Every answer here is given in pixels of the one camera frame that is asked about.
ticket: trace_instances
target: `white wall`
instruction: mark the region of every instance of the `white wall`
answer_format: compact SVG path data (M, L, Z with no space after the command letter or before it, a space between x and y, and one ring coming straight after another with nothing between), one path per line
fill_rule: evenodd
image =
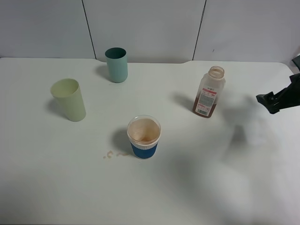
M192 60L205 0L84 0L96 57L122 47L129 62Z
M195 60L289 61L300 53L299 0L207 0Z
M0 57L95 58L81 0L0 0Z

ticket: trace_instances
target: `light green cup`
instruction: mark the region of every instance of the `light green cup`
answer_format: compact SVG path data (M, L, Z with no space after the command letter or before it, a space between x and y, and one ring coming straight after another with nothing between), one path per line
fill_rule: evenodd
M127 79L127 54L123 48L110 48L105 52L106 63L111 80L121 83Z
M79 83L76 80L66 78L57 81L52 85L50 92L69 120L78 122L84 119L86 112Z

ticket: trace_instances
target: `cup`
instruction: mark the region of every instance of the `cup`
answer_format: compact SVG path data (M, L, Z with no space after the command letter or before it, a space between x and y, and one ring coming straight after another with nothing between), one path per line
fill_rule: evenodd
M106 63L111 80L121 83L127 79L127 54L122 48L110 48L105 52Z
M79 83L70 78L62 79L52 85L50 92L67 118L73 122L83 120L86 115Z
M137 116L129 122L127 135L134 154L138 158L150 158L156 151L161 135L160 124L152 116Z

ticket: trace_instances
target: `brown liquid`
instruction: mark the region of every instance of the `brown liquid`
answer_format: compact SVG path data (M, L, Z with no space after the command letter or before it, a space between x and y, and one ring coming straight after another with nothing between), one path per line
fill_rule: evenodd
M210 113L207 116L205 116L205 115L197 113L197 111L196 111L196 107L197 107L198 101L199 101L199 98L196 97L195 102L194 102L194 107L193 107L193 113L195 113L198 116L202 116L204 118L210 118L211 115L212 115L212 113L214 112L217 104L213 104L212 107L211 107L211 109L210 109Z

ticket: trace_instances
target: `teal cup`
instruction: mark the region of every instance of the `teal cup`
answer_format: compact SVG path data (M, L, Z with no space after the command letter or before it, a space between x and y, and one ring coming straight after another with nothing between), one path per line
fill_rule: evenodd
M110 48L105 52L106 63L111 80L121 83L127 79L127 54L123 48Z

